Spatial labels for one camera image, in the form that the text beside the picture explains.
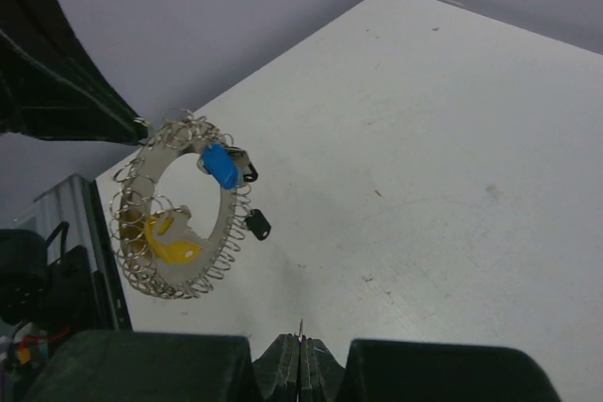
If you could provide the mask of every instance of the black cable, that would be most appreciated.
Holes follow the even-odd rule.
[[[68,231],[69,231],[69,222],[61,221],[58,224],[58,226],[55,228],[55,230],[50,233],[50,235],[46,239],[46,242],[44,243],[46,249],[48,249],[48,247],[50,247],[50,244],[52,244],[55,241],[55,239],[57,238],[57,236],[60,234],[60,257],[58,259],[60,260],[61,265],[65,265],[65,253],[67,253],[67,232]]]

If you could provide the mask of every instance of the metal coil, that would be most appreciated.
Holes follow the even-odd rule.
[[[149,122],[136,121],[151,129]],[[194,265],[167,265],[145,239],[147,216],[182,212],[168,198],[156,193],[161,174],[179,156],[201,154],[210,144],[229,148],[234,141],[206,117],[195,119],[192,112],[185,111],[183,118],[165,120],[141,144],[137,156],[113,176],[113,181],[120,184],[120,191],[109,205],[110,235],[119,243],[115,255],[128,283],[143,294],[166,299],[206,294],[214,288],[211,280],[222,280],[236,260],[233,254],[241,250],[238,242],[245,238],[245,218],[252,211],[252,188],[242,178],[236,188],[220,191],[218,220],[209,238],[204,239],[211,247],[195,258]]]

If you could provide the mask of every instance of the table surface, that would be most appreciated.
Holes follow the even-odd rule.
[[[250,152],[272,235],[201,299],[124,285],[134,329],[244,334],[257,357],[303,318],[342,362],[354,337],[510,346],[600,399],[602,93],[602,56],[366,0],[199,110]],[[191,158],[160,190],[206,232],[218,189]]]

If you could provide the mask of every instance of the stain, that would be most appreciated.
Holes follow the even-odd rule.
[[[502,195],[503,195],[502,191],[498,190],[498,187],[496,184],[487,185],[485,188],[485,191],[488,195],[490,195],[495,200],[500,200],[500,197],[502,197]]]

